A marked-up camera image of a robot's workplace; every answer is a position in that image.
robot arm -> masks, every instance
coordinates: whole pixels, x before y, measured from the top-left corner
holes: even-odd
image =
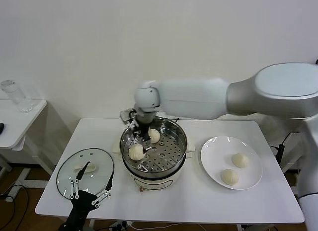
[[[157,111],[202,120],[255,112],[306,118],[318,113],[318,67],[277,64],[231,84],[221,78],[148,81],[137,88],[135,102],[137,115],[148,117],[145,123]]]

table leg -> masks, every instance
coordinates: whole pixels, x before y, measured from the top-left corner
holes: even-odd
[[[271,227],[274,227],[274,224],[266,224],[266,225],[252,225],[245,229],[245,231],[266,231]]]
[[[51,163],[51,161],[47,158],[45,154],[39,151],[38,147],[34,144],[34,142],[25,135],[25,144],[29,147],[29,149],[32,151],[30,154],[32,158],[38,162],[38,164],[43,167],[43,169],[52,175],[54,170],[54,165]]]
[[[14,184],[23,185],[25,188],[44,189],[48,183],[47,180],[26,180],[30,171],[31,171],[30,168],[23,169],[23,171],[21,172],[20,176],[18,177],[18,179],[16,180]],[[22,188],[21,186],[13,186],[8,195],[13,197],[13,199],[15,199],[21,188]],[[7,197],[5,201],[12,202],[12,199],[10,197]]]
[[[7,171],[11,171],[12,170],[12,167],[6,163],[6,161],[0,156],[0,166],[2,168],[5,168]]]
[[[94,229],[94,224],[95,224],[95,219],[90,219],[89,220],[89,227]]]

steamed bun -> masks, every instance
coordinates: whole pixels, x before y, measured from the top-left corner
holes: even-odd
[[[226,169],[222,171],[221,179],[228,185],[235,185],[239,181],[239,174],[232,169]]]
[[[129,157],[131,160],[141,160],[144,158],[145,154],[143,151],[143,145],[133,144],[128,151]]]
[[[232,162],[239,168],[246,168],[249,164],[249,159],[242,153],[237,153],[232,157]]]
[[[156,129],[149,129],[148,131],[149,136],[151,137],[150,142],[157,143],[160,140],[160,133]]]

white plate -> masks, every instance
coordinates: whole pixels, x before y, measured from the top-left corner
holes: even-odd
[[[232,162],[236,153],[245,154],[249,158],[247,168],[238,168]],[[263,166],[259,156],[246,143],[233,137],[220,136],[209,139],[201,149],[201,161],[209,176],[229,189],[246,190],[257,185],[263,174]],[[228,185],[221,179],[221,172],[232,169],[239,174],[235,185]]]

white wall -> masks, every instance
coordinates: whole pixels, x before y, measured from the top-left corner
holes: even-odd
[[[317,1],[0,0],[0,80],[48,100],[47,134],[72,132],[81,117],[118,117],[142,80],[315,62]]]

